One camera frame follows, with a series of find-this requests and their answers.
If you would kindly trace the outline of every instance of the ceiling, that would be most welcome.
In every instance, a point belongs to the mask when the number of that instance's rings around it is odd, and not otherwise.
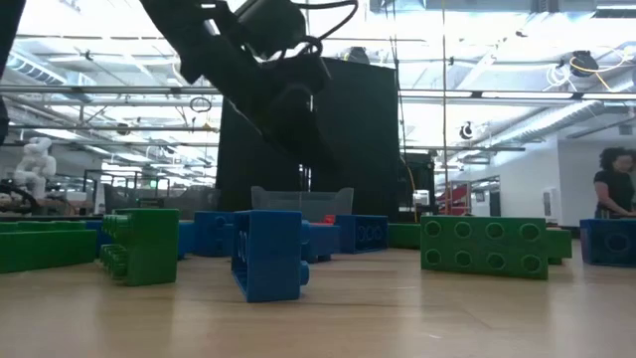
[[[229,3],[236,9],[242,1]],[[309,33],[320,35],[326,32],[349,11],[339,8],[306,12]],[[628,76],[636,65],[633,61],[636,20],[595,18],[593,15],[448,12],[445,14],[446,36],[442,39],[444,27],[440,11],[399,11],[394,17],[391,11],[387,14],[369,11],[369,2],[364,0],[353,20],[324,41],[323,54],[342,57],[349,48],[360,46],[366,48],[374,65],[393,68],[395,59],[388,38],[395,37],[399,83],[403,90],[442,90],[445,82],[449,90],[605,91],[607,88],[601,79],[609,83]],[[567,66],[557,68],[561,60],[568,62],[572,52],[579,50],[591,53],[602,74],[582,79],[566,76]],[[180,61],[176,53],[136,0],[29,0],[12,54],[59,76],[67,85],[80,81],[85,85],[100,86],[189,86],[178,73]],[[15,69],[6,72],[3,83],[43,84]],[[207,85],[205,82],[194,84]],[[187,123],[202,126],[206,123],[210,127],[219,127],[222,98],[205,95],[212,108],[197,113],[189,107],[190,100],[197,96],[96,94],[92,99],[110,105],[86,106],[83,118],[90,118],[90,125],[184,126]],[[22,99],[58,112],[71,122],[80,118],[77,105],[65,105],[67,102],[77,104],[77,101],[59,94],[30,93],[23,94]],[[163,104],[123,104],[136,100]],[[450,100],[449,103],[445,111],[448,145],[483,142],[545,109],[540,102]],[[403,119],[406,145],[442,145],[444,110],[441,99],[438,102],[430,98],[422,102],[406,101]],[[27,116],[15,119],[16,122],[29,120]],[[603,125],[604,122],[599,120],[596,116],[580,123],[578,128]],[[459,129],[467,122],[475,129],[475,137],[469,142],[459,135]],[[152,161],[184,164],[214,165],[215,144],[219,141],[217,133],[203,131],[140,131],[124,136],[116,132],[91,131],[76,132],[75,135],[91,141],[210,143],[208,148],[175,146],[173,149],[177,149],[177,154],[143,145],[132,149],[101,145],[97,146],[102,149],[101,154],[92,151],[94,155],[111,158],[112,154],[125,150]]]

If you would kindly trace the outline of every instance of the black panel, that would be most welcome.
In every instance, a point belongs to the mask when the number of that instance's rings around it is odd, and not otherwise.
[[[311,190],[353,187],[354,214],[393,217],[399,166],[395,71],[331,59],[325,63],[332,81],[314,97],[314,107],[342,170],[313,170]]]
[[[298,191],[298,164],[263,141],[256,129],[224,101],[219,143],[219,210],[251,209],[253,185],[265,190]]]

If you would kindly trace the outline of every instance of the white ceiling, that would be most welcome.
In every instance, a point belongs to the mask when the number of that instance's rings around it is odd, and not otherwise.
[[[231,1],[235,9],[242,1]],[[79,11],[63,1],[29,0],[19,28],[14,51],[47,69],[65,76],[80,72],[97,85],[175,86],[184,84],[177,74],[179,59],[136,0],[77,0]],[[321,35],[344,18],[350,9],[309,11],[310,34]],[[447,87],[451,90],[559,90],[551,87],[551,71],[560,59],[569,59],[572,51],[588,50],[596,58],[605,79],[632,71],[636,43],[636,20],[572,18],[564,14],[448,13],[446,14]],[[375,65],[393,67],[389,36],[396,36],[402,89],[443,88],[442,17],[438,11],[407,12],[393,15],[373,14],[367,1],[354,19],[324,42],[324,54],[337,57],[352,46],[363,46],[376,60]],[[90,51],[94,63],[84,54]],[[20,76],[5,77],[15,82]],[[33,84],[23,79],[25,84]],[[570,78],[562,90],[602,90],[597,77]],[[46,105],[49,96],[40,98]],[[52,109],[77,117],[77,108],[54,106]],[[88,114],[100,107],[91,107]],[[449,145],[463,143],[459,128],[472,122],[478,136],[487,137],[535,113],[536,106],[489,104],[451,104],[448,106]],[[194,113],[183,108],[196,125],[219,126],[221,110]],[[405,103],[404,123],[407,144],[441,145],[443,111],[440,104]],[[174,107],[110,106],[94,123],[113,121],[142,125],[181,125],[182,115]],[[602,125],[599,119],[584,126]],[[217,143],[213,133],[142,132],[137,137],[113,136],[119,141],[180,141]],[[214,160],[216,150],[192,149]]]

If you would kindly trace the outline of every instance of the dark hair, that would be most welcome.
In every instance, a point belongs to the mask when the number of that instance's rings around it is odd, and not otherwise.
[[[612,171],[614,170],[613,164],[619,156],[629,155],[632,158],[634,157],[633,150],[627,150],[623,147],[612,147],[605,148],[600,153],[600,167],[603,170]]]

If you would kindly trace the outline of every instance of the black shirt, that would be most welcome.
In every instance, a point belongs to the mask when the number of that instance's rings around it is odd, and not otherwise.
[[[605,183],[609,191],[609,198],[619,207],[632,211],[632,198],[634,197],[634,186],[632,178],[627,173],[601,170],[594,175],[594,183]],[[607,209],[601,203],[597,209]]]

